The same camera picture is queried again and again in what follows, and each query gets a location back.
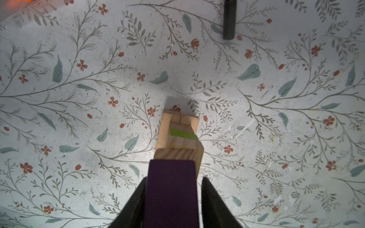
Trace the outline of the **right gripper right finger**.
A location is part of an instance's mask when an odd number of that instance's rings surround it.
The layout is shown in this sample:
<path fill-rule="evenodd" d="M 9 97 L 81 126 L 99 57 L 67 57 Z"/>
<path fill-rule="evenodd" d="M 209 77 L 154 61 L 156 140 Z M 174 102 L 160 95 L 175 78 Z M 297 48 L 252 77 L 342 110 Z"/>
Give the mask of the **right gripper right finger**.
<path fill-rule="evenodd" d="M 202 180 L 201 196 L 204 228 L 242 228 L 206 177 Z"/>

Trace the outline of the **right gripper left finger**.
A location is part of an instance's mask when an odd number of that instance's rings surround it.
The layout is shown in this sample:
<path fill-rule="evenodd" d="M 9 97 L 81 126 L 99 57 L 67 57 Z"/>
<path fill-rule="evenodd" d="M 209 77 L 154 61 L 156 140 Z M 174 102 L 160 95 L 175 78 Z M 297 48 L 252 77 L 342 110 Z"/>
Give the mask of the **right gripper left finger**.
<path fill-rule="evenodd" d="M 109 228 L 142 228 L 147 178 L 143 178 Z"/>

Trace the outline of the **purple block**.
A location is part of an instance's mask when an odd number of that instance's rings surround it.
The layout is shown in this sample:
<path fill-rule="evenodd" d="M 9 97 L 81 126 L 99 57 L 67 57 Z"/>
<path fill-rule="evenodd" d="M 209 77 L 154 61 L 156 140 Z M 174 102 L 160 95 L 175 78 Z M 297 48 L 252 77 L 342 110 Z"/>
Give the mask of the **purple block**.
<path fill-rule="evenodd" d="M 150 161 L 145 189 L 143 227 L 199 227 L 194 161 Z"/>

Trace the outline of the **ridged wood block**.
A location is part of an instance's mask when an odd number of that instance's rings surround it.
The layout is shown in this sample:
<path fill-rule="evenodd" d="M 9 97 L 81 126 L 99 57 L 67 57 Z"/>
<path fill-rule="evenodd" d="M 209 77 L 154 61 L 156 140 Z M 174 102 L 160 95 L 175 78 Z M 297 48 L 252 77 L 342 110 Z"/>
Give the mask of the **ridged wood block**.
<path fill-rule="evenodd" d="M 199 145 L 200 143 L 197 140 L 169 135 L 166 141 L 165 148 L 196 149 Z"/>
<path fill-rule="evenodd" d="M 199 141 L 200 145 L 196 149 L 175 149 L 175 148 L 160 148 L 154 154 L 155 160 L 184 160 L 193 161 L 195 164 L 196 177 L 199 175 L 200 166 L 204 147 Z"/>

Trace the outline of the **wood block numbered 72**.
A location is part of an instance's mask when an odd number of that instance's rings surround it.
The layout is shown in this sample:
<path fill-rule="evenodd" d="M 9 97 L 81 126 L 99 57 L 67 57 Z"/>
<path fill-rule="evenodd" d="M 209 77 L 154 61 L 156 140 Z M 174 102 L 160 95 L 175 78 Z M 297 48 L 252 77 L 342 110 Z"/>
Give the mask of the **wood block numbered 72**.
<path fill-rule="evenodd" d="M 165 148 L 169 134 L 170 122 L 172 121 L 175 123 L 180 123 L 180 119 L 181 119 L 180 112 L 170 109 L 163 110 L 156 149 Z"/>

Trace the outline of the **green block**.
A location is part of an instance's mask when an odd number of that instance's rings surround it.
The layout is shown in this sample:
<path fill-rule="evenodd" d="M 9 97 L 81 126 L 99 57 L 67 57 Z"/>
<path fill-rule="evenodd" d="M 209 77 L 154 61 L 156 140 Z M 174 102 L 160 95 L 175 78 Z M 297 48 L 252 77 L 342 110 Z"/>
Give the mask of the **green block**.
<path fill-rule="evenodd" d="M 174 128 L 170 129 L 169 135 L 186 138 L 186 139 L 190 139 L 190 140 L 197 140 L 197 141 L 199 140 L 198 137 L 194 133 L 189 133 L 189 132 L 177 130 Z"/>

